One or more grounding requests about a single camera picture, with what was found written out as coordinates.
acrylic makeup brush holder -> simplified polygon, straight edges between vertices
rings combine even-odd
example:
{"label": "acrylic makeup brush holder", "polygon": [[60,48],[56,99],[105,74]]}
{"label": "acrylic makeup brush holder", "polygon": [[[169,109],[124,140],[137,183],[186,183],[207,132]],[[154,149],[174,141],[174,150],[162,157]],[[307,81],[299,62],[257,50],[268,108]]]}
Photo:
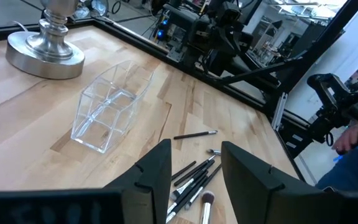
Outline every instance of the acrylic makeup brush holder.
{"label": "acrylic makeup brush holder", "polygon": [[126,61],[98,76],[81,93],[71,138],[101,153],[116,147],[134,124],[153,75]]}

